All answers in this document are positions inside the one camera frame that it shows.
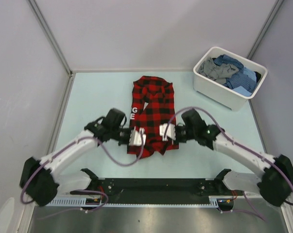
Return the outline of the red black plaid shirt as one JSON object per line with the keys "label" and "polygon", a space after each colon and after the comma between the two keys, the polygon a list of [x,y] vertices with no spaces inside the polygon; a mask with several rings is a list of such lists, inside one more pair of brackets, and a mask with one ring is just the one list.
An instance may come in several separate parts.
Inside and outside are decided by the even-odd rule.
{"label": "red black plaid shirt", "polygon": [[141,158],[147,158],[159,152],[179,149],[172,139],[164,141],[159,126],[175,114],[173,84],[163,78],[142,76],[133,82],[132,105],[129,126],[136,130],[144,129],[146,140]]}

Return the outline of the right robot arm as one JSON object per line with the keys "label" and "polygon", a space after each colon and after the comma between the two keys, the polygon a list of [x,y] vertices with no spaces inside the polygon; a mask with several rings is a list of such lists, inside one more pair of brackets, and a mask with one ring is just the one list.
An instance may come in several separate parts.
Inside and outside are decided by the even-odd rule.
{"label": "right robot arm", "polygon": [[172,127],[174,141],[195,140],[199,145],[222,153],[248,168],[251,173],[230,170],[215,182],[215,190],[226,195],[231,190],[259,194],[269,204],[293,206],[293,165],[281,154],[256,151],[230,136],[206,110],[185,107],[177,111],[183,126]]}

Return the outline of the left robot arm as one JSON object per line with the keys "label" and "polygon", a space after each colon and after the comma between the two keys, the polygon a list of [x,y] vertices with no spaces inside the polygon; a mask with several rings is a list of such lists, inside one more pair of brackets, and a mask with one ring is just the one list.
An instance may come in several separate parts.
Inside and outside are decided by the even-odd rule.
{"label": "left robot arm", "polygon": [[136,127],[125,128],[126,121],[125,113],[112,108],[106,116],[88,123],[63,148],[40,159],[27,159],[19,183],[20,201],[45,206],[59,194],[83,190],[88,194],[95,193],[97,177],[88,169],[71,175],[63,175],[62,172],[88,150],[104,148],[103,143],[109,140],[115,140],[119,145],[143,146],[143,132],[137,131]]}

